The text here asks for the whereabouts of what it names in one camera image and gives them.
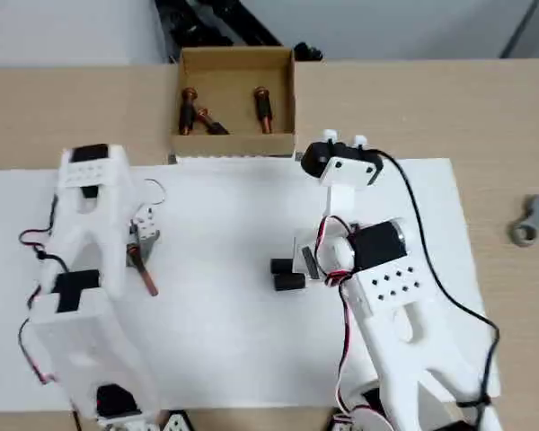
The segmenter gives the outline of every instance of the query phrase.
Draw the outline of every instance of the open cardboard box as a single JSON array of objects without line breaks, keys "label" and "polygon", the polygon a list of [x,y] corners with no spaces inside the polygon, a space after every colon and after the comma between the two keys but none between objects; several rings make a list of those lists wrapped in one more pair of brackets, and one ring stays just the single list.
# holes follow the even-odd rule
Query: open cardboard box
[{"label": "open cardboard box", "polygon": [[[263,135],[253,90],[269,90],[273,133]],[[178,135],[181,91],[193,87],[195,104],[208,108],[230,135],[208,135],[194,122],[188,136]],[[176,87],[172,149],[177,156],[291,155],[295,145],[294,57],[289,48],[185,48]]]}]

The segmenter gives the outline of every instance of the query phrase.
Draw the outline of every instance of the gray wrench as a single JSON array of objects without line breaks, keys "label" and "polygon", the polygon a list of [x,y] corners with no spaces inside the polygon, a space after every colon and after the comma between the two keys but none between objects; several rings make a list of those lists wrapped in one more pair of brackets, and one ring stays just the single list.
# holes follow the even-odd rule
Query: gray wrench
[{"label": "gray wrench", "polygon": [[509,228],[511,241],[519,247],[533,245],[539,236],[539,195],[526,200],[525,211],[525,217]]}]

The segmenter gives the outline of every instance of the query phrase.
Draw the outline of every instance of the table surface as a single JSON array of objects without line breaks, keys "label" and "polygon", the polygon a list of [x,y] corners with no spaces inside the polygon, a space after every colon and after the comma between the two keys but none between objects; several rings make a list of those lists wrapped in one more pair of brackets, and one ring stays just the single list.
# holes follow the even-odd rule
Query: table surface
[{"label": "table surface", "polygon": [[[124,145],[165,163],[175,66],[0,69],[0,169],[55,168],[60,149]],[[452,160],[488,314],[502,329],[504,429],[539,429],[539,242],[507,225],[539,193],[539,60],[296,65],[298,148],[323,128],[398,157]],[[323,429],[326,409],[192,411],[197,431]],[[66,413],[0,413],[0,430],[73,429]],[[97,429],[93,423],[85,429]]]}]

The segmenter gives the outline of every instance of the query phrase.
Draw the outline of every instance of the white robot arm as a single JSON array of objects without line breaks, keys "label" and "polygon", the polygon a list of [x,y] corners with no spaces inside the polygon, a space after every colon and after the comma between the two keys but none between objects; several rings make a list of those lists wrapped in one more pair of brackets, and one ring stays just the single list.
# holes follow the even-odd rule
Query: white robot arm
[{"label": "white robot arm", "polygon": [[[127,156],[118,145],[63,153],[40,294],[29,319],[49,352],[56,381],[86,418],[102,426],[144,423],[160,410],[154,377],[122,329],[113,302],[124,295],[126,266],[138,269],[157,295],[144,258],[159,236],[151,207],[137,195]],[[87,268],[74,268],[93,254]]]},{"label": "white robot arm", "polygon": [[[466,418],[440,430],[501,431],[480,367],[465,362],[436,301],[437,295],[443,294],[455,299],[438,280],[423,232],[423,247],[414,247],[403,232],[402,219],[367,225],[353,214],[355,190],[376,181],[384,159],[398,167],[412,195],[399,164],[381,151],[365,149],[365,142],[358,136],[354,145],[345,145],[327,131],[324,142],[313,143],[305,152],[302,167],[328,187],[327,205],[318,231],[305,230],[296,236],[294,258],[272,261],[276,290],[304,287],[308,279],[329,286],[341,284],[342,299],[354,314],[379,376],[383,414],[396,431],[421,431],[420,414],[424,412],[419,412],[419,385],[426,373],[438,376],[442,389],[455,400],[477,400],[459,405],[476,407],[478,418]],[[419,218],[417,204],[413,205]],[[337,230],[325,234],[330,217],[340,223]],[[458,305],[498,330],[492,322]],[[361,411],[347,410],[359,429]]]}]

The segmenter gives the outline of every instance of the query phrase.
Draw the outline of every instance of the white board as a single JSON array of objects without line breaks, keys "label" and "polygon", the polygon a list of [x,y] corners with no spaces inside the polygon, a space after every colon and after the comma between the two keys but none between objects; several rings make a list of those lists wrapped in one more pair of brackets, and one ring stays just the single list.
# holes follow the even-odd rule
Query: white board
[{"label": "white board", "polygon": [[[438,274],[455,297],[482,312],[450,162],[409,160],[403,166]],[[163,406],[333,405],[343,334],[337,291],[323,286],[276,293],[270,275],[271,258],[291,256],[294,230],[318,225],[325,188],[299,163],[284,159],[182,159],[134,172],[139,187],[147,189],[143,179],[151,177],[167,189],[166,202],[156,209],[162,237],[147,265],[160,294],[147,295],[128,269],[128,293],[116,308],[155,373]],[[55,183],[55,171],[0,172],[0,410],[69,409],[56,384],[36,382],[16,344],[40,268],[17,235],[46,225]],[[417,232],[392,166],[358,193],[356,209],[364,223],[400,216]],[[481,370],[489,331],[442,299],[455,339]],[[38,340],[30,332],[26,340],[48,371]],[[354,325],[344,387],[375,377]],[[499,393],[496,370],[490,393]]]}]

